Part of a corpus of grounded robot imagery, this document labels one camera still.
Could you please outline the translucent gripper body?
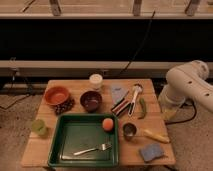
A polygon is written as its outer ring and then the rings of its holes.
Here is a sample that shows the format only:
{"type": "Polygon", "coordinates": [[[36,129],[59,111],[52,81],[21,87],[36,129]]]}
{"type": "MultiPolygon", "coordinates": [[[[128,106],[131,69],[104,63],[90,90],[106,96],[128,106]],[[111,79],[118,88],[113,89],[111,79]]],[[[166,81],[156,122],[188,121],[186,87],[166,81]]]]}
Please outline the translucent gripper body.
{"type": "Polygon", "coordinates": [[[161,92],[158,97],[158,102],[161,107],[163,120],[169,121],[175,116],[177,110],[185,102],[185,98],[183,96],[161,92]]]}

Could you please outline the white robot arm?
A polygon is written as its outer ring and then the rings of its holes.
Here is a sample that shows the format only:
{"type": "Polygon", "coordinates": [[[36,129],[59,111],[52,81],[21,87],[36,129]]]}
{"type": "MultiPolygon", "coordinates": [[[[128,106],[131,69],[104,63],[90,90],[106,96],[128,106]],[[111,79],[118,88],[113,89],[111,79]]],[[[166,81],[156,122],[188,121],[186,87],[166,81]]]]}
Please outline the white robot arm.
{"type": "Polygon", "coordinates": [[[163,120],[169,121],[187,98],[213,112],[213,85],[206,82],[208,76],[208,65],[200,60],[171,68],[158,96],[163,120]]]}

